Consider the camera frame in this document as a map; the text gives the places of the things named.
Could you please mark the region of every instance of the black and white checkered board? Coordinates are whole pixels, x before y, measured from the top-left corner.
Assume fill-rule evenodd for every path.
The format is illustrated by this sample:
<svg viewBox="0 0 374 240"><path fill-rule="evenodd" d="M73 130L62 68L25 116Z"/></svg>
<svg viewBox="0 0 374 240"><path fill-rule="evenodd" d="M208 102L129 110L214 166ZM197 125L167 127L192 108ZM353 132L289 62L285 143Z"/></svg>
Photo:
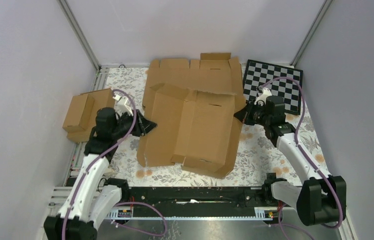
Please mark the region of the black and white checkered board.
<svg viewBox="0 0 374 240"><path fill-rule="evenodd" d="M303 71L266 62L248 60L243 78L244 97L247 101L256 100L257 88L277 77L291 77L303 86ZM267 86L274 96L284 98L285 112L300 115L301 94L299 88L290 80L281 79Z"/></svg>

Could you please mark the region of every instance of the cardboard box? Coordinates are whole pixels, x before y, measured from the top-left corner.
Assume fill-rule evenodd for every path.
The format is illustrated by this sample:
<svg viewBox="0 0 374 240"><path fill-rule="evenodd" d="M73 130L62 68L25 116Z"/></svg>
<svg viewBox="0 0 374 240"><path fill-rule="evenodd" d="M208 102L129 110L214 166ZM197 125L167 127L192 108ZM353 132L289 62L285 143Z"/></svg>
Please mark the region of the cardboard box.
<svg viewBox="0 0 374 240"><path fill-rule="evenodd" d="M105 107L115 107L115 99L113 99L113 93L110 88L86 92L81 94L80 96L90 96L94 98L94 104L91 109L91 114L86 129L77 132L69 132L67 134L67 138L75 143L88 141L91 129L95 126L95 118L97 116L97 111Z"/></svg>
<svg viewBox="0 0 374 240"><path fill-rule="evenodd" d="M143 108L157 127L140 138L138 162L181 163L183 170L223 178L234 168L243 125L234 113L245 104L241 66L230 53L153 60Z"/></svg>
<svg viewBox="0 0 374 240"><path fill-rule="evenodd" d="M70 101L63 129L68 133L87 129L93 104L94 98L87 94L74 96Z"/></svg>

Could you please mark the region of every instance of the checkerboard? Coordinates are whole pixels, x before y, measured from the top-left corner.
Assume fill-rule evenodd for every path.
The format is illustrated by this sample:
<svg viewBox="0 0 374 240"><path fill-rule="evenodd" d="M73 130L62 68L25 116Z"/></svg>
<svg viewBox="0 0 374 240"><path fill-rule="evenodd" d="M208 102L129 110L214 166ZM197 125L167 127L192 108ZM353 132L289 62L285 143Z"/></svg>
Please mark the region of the checkerboard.
<svg viewBox="0 0 374 240"><path fill-rule="evenodd" d="M290 77L298 80L303 86L303 71L266 62L248 60L243 78L244 97L247 101L256 100L257 88L277 77ZM298 86L290 80L281 79L268 85L274 96L284 98L285 112L300 115L301 94Z"/></svg>

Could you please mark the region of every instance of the black cable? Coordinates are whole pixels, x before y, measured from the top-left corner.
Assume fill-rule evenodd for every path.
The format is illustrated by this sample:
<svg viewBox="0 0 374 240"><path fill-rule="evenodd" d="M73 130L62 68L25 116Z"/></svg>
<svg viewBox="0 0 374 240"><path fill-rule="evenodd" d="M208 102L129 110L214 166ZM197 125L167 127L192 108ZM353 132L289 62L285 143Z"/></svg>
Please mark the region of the black cable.
<svg viewBox="0 0 374 240"><path fill-rule="evenodd" d="M101 179L100 179L100 181L98 181L98 185L97 185L97 191L99 192L99 193L101 193L101 190L100 189L98 189L98 187L100 186L100 183L101 183L101 181L104 179L104 181L106 181L107 179L105 178L105 177L102 177Z"/></svg>

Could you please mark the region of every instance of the floral pattern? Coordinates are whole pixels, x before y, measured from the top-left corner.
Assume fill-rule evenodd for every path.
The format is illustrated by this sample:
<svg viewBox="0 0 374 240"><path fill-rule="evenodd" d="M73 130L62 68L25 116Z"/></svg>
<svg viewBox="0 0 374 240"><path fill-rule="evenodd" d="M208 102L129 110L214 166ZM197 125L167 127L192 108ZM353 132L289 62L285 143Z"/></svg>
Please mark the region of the floral pattern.
<svg viewBox="0 0 374 240"><path fill-rule="evenodd" d="M147 67L111 68L106 88L126 91L133 97L136 107L139 107L147 79L147 69ZM299 116L287 115L287 121L295 126L299 119ZM326 169L321 146L308 112L303 119L300 137L321 164L321 168ZM273 147L265 137L263 128L257 125L243 127L234 170L223 179L182 171L178 164L142 167L136 159L137 148L138 138L128 137L119 146L110 165L114 170L112 177L127 179L132 187L261 186L266 179L266 173L276 173L278 177L286 178L294 185L301 185L288 160Z"/></svg>

